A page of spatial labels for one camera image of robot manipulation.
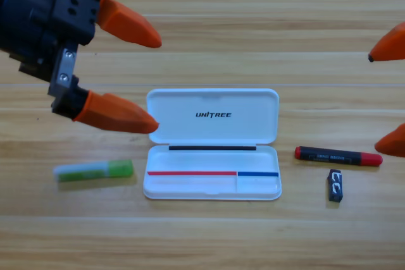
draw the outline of white case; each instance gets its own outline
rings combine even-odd
[[[159,123],[150,139],[166,144],[149,151],[147,197],[281,196],[277,152],[266,145],[277,137],[279,97],[274,90],[158,89],[148,94],[147,108]]]

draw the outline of case lid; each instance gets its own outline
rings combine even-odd
[[[147,110],[157,144],[256,145],[277,137],[278,94],[271,89],[157,89]]]

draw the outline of red marker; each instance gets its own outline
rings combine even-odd
[[[295,156],[296,159],[321,161],[324,163],[353,164],[371,167],[378,167],[382,164],[382,156],[378,154],[311,147],[296,147]]]

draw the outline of black eraser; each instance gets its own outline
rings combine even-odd
[[[340,202],[343,198],[342,173],[331,169],[328,175],[329,201]]]

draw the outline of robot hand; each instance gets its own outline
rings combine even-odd
[[[114,0],[0,0],[0,49],[21,72],[50,83],[54,113],[103,130],[154,132],[158,123],[138,105],[78,86],[78,45],[90,43],[95,24],[124,41],[161,46],[143,16]]]

